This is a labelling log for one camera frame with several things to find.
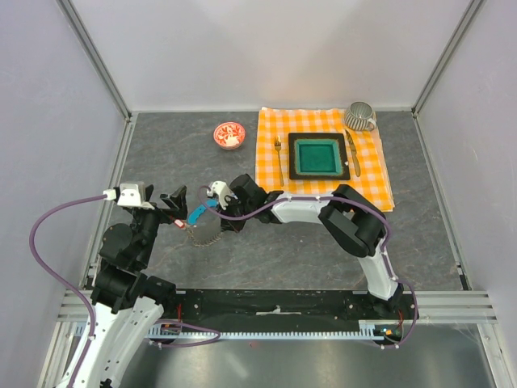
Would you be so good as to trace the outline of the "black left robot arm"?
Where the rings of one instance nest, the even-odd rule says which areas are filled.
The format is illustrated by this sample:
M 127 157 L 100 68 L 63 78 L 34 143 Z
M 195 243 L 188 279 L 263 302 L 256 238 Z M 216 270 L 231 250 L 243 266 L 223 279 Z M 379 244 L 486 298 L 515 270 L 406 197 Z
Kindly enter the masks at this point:
M 169 281 L 146 276 L 158 228 L 162 224 L 182 227 L 187 220 L 186 186 L 162 194 L 166 204 L 151 201 L 153 186 L 122 183 L 95 200 L 112 201 L 132 216 L 130 224 L 106 229 L 99 250 L 100 268 L 89 296 L 74 288 L 39 256 L 32 227 L 29 247 L 38 264 L 71 290 L 88 313 L 85 331 L 60 387 L 117 387 L 149 329 L 177 309 L 176 287 Z

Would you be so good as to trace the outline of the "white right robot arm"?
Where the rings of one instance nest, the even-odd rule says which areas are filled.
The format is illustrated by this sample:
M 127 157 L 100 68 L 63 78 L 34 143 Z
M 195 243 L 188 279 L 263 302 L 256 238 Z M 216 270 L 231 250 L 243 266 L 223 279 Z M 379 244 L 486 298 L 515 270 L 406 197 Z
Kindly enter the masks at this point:
M 351 186 L 341 184 L 322 195 L 266 192 L 249 175 L 240 175 L 230 184 L 211 183 L 207 196 L 218 201 L 219 217 L 236 231 L 251 218 L 264 224 L 324 226 L 335 242 L 359 261 L 372 295 L 372 313 L 388 318 L 398 310 L 397 296 L 403 288 L 387 253 L 389 224 L 385 215 Z

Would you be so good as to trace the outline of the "gold fork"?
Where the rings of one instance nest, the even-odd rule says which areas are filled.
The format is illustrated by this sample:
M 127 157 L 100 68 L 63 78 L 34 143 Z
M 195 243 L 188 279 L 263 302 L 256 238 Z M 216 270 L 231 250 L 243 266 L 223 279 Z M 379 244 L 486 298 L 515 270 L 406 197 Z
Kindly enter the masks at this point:
M 284 173 L 282 168 L 282 158 L 281 158 L 281 150 L 282 150 L 282 141 L 280 136 L 276 136 L 274 140 L 274 148 L 277 154 L 277 160 L 279 165 L 279 177 L 280 177 L 280 186 L 284 186 Z

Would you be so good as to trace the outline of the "red patterned bowl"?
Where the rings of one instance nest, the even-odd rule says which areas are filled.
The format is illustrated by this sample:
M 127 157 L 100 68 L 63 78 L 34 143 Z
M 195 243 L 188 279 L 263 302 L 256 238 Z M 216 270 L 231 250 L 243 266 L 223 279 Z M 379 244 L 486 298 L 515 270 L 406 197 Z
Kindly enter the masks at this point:
M 213 140 L 223 150 L 237 149 L 246 138 L 245 128 L 236 122 L 219 124 L 213 132 Z

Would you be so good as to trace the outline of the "black teal square plate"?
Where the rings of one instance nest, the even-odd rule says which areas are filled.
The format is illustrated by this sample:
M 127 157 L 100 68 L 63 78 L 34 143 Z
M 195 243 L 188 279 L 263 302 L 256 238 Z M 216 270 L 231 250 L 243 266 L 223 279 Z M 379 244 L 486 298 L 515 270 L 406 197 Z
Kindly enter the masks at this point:
M 291 180 L 349 180 L 344 135 L 289 133 L 288 176 Z

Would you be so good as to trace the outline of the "gold knife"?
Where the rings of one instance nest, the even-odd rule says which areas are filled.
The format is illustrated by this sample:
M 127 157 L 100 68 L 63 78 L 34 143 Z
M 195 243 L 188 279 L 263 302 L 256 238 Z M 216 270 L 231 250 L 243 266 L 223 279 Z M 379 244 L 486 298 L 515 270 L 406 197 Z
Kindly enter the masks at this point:
M 352 161 L 353 161 L 353 164 L 354 164 L 355 176 L 356 177 L 360 177 L 361 169 L 360 169 L 360 164 L 359 164 L 359 159 L 358 159 L 357 148 L 355 146 L 353 137 L 352 137 L 351 133 L 348 130 L 346 131 L 346 136 L 347 136 L 347 141 L 348 141 L 348 144 L 349 144 L 349 147 L 350 147 L 350 151 L 351 151 Z

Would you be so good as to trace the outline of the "orange checkered cloth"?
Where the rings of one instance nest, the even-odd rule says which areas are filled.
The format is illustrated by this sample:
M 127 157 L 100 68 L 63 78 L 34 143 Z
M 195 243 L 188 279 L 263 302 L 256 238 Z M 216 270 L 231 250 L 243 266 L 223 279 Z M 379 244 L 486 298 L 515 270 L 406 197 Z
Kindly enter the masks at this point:
M 395 204 L 378 130 L 344 125 L 343 109 L 263 107 L 258 114 L 255 182 L 271 192 L 332 192 L 344 183 L 383 212 Z

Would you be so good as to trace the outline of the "striped ceramic mug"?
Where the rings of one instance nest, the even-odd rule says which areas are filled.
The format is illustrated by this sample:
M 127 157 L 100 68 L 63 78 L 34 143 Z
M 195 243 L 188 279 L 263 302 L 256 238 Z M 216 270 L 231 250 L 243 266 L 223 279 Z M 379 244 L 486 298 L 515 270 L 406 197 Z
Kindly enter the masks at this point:
M 377 128 L 373 108 L 362 101 L 354 102 L 348 107 L 345 111 L 344 124 L 356 132 L 372 131 Z

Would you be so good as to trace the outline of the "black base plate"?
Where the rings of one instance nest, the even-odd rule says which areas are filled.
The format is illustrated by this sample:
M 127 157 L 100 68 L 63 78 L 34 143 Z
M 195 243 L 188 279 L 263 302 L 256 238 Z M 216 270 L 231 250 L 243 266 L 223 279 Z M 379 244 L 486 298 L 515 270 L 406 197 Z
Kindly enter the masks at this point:
M 414 312 L 408 293 L 393 305 L 366 291 L 185 289 L 162 317 L 221 332 L 276 333 L 356 331 L 361 321 L 410 323 Z

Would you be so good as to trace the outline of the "aluminium frame rail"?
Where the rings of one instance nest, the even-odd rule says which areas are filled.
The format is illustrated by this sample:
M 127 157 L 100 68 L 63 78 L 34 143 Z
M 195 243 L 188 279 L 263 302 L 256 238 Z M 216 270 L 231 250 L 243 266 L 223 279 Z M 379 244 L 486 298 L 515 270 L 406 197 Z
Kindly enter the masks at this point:
M 78 38 L 78 41 L 83 47 L 97 75 L 100 77 L 100 80 L 106 87 L 118 111 L 126 121 L 130 121 L 132 118 L 131 109 L 126 104 L 124 97 L 117 87 L 114 78 L 111 76 L 110 71 L 108 70 L 104 60 L 100 55 L 100 52 L 96 48 L 95 43 L 90 33 L 88 32 L 86 25 L 82 21 L 82 18 L 78 13 L 74 3 L 70 0 L 56 0 L 56 3 L 68 20 L 69 25 Z

